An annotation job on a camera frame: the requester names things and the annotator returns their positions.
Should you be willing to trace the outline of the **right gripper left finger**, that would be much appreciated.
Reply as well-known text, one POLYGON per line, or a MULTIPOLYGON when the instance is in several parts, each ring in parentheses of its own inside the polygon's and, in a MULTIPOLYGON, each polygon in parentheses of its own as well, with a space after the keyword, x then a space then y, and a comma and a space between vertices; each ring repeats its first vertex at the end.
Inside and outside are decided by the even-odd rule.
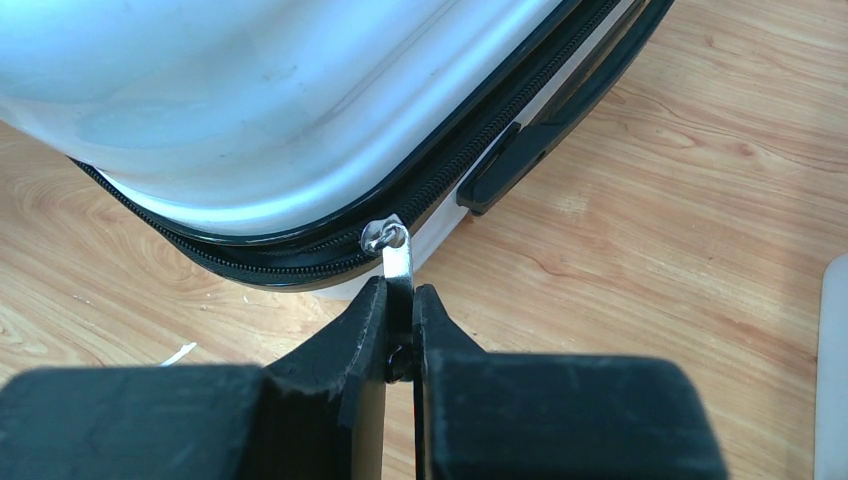
POLYGON ((377 479, 387 285, 268 366, 42 368, 1 391, 5 479, 377 479))

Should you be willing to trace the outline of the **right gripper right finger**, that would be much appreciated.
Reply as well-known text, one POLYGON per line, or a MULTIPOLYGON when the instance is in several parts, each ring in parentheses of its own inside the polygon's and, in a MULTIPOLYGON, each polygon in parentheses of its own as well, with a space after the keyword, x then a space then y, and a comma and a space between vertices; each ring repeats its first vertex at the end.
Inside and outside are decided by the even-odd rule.
POLYGON ((413 300, 420 479, 725 479, 699 394, 657 357, 489 352, 413 300))

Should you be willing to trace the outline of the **silver zipper pull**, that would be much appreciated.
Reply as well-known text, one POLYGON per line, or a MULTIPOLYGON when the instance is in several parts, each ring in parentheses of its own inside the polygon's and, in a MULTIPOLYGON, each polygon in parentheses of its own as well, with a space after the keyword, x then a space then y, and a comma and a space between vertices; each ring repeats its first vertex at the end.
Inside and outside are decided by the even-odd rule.
POLYGON ((360 248, 382 259, 383 275, 395 291, 413 296, 411 235, 397 214, 368 222, 360 236, 360 248))

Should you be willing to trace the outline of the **space astronaut hardshell suitcase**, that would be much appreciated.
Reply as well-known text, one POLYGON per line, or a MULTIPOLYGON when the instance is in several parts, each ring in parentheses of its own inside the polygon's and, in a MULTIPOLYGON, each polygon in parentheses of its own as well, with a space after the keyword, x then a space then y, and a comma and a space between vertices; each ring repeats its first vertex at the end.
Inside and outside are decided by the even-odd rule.
POLYGON ((667 1, 5 1, 1 117, 202 268, 347 299, 584 119, 667 1))

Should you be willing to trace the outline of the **white drawer storage box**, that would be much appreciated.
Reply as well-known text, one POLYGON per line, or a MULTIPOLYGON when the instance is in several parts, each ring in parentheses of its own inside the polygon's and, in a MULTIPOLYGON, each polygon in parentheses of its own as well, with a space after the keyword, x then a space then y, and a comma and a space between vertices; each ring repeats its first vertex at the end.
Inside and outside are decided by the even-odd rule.
POLYGON ((815 480, 847 478, 847 256, 826 268, 816 372, 815 480))

